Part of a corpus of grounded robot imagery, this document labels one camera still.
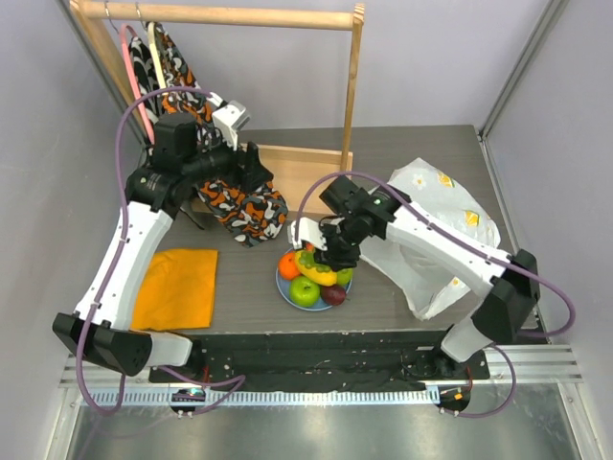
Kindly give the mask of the green fake grapes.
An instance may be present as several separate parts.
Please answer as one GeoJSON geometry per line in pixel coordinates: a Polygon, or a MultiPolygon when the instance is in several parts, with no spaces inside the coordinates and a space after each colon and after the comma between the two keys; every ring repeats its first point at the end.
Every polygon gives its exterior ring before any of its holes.
{"type": "Polygon", "coordinates": [[[315,261],[314,253],[307,250],[297,252],[296,262],[301,270],[322,270],[322,266],[315,261]]]}

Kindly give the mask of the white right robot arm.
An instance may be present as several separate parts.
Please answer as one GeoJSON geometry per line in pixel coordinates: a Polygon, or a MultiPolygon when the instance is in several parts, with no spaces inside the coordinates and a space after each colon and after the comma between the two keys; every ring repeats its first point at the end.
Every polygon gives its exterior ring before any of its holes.
{"type": "Polygon", "coordinates": [[[513,342],[540,299],[535,256],[509,254],[481,243],[428,214],[409,195],[385,182],[367,191],[343,172],[326,176],[321,200],[331,223],[299,217],[291,227],[295,247],[314,245],[314,259],[334,270],[355,267],[368,241],[381,243],[377,264],[396,284],[419,277],[447,284],[459,279],[480,304],[452,324],[425,361],[443,378],[457,377],[492,344],[513,342]]]}

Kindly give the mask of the dark red fake plum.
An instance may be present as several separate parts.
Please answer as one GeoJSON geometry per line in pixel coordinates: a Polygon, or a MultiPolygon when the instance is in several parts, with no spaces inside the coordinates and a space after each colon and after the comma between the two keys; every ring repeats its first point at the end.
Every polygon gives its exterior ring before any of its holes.
{"type": "Polygon", "coordinates": [[[330,306],[340,306],[347,298],[346,289],[339,285],[333,286],[321,286],[320,287],[321,299],[330,306]]]}

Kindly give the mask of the green fake pear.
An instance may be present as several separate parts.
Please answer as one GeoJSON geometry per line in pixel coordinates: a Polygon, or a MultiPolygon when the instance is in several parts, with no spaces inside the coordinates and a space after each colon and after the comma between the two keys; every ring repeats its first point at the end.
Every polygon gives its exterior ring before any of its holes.
{"type": "Polygon", "coordinates": [[[336,284],[339,286],[346,286],[353,277],[352,268],[344,268],[336,272],[336,284]]]}

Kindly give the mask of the fake orange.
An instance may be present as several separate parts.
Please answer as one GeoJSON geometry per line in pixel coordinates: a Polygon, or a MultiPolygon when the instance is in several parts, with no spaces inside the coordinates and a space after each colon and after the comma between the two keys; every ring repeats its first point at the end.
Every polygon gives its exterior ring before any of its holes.
{"type": "Polygon", "coordinates": [[[294,251],[288,251],[280,258],[278,262],[279,275],[286,281],[292,281],[301,275],[301,272],[295,262],[295,255],[296,253],[294,251]]]}

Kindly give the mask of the yellow fake mango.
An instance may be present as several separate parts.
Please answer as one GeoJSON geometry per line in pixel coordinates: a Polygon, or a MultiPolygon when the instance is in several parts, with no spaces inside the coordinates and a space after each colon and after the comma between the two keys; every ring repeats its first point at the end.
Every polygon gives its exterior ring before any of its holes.
{"type": "Polygon", "coordinates": [[[322,266],[322,270],[321,271],[315,271],[315,270],[301,270],[299,267],[298,269],[300,270],[301,274],[308,277],[308,279],[312,280],[313,282],[315,282],[316,284],[320,285],[320,286],[333,286],[336,284],[336,272],[333,271],[328,265],[325,264],[320,264],[322,266]]]}

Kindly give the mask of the wooden clothes rack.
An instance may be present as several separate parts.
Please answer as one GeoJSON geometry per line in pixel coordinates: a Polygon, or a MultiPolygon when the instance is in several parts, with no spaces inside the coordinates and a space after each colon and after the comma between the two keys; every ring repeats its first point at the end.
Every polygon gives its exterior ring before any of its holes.
{"type": "Polygon", "coordinates": [[[350,32],[352,41],[342,149],[260,146],[261,160],[275,174],[274,184],[286,198],[291,215],[301,210],[308,215],[316,216],[323,215],[328,210],[319,201],[310,201],[303,208],[300,207],[300,203],[316,180],[326,174],[348,171],[352,168],[353,154],[350,152],[352,114],[365,16],[365,7],[362,3],[355,4],[352,12],[218,8],[117,1],[71,1],[69,6],[87,42],[92,46],[103,68],[128,104],[134,101],[134,95],[123,58],[103,25],[105,20],[142,20],[350,32]]]}

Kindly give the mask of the green fake apple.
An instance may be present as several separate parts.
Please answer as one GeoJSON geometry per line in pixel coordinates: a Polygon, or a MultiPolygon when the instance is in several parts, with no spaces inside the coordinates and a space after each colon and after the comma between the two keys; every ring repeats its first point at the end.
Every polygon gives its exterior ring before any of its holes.
{"type": "Polygon", "coordinates": [[[320,299],[320,287],[304,275],[290,282],[288,292],[290,300],[305,309],[313,307],[320,299]]]}

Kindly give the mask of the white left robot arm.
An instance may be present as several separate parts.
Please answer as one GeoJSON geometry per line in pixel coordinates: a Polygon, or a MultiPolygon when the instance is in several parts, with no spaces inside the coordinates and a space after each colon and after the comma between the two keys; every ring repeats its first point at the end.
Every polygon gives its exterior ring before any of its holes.
{"type": "Polygon", "coordinates": [[[152,156],[123,180],[122,210],[111,243],[73,313],[56,316],[52,330],[74,355],[103,368],[135,376],[146,367],[169,365],[185,382],[197,380],[204,359],[180,333],[137,332],[132,315],[148,265],[193,188],[222,177],[251,193],[270,181],[254,143],[241,147],[238,132],[249,115],[235,103],[213,114],[221,141],[197,145],[197,123],[185,112],[165,114],[154,125],[152,156]]]}

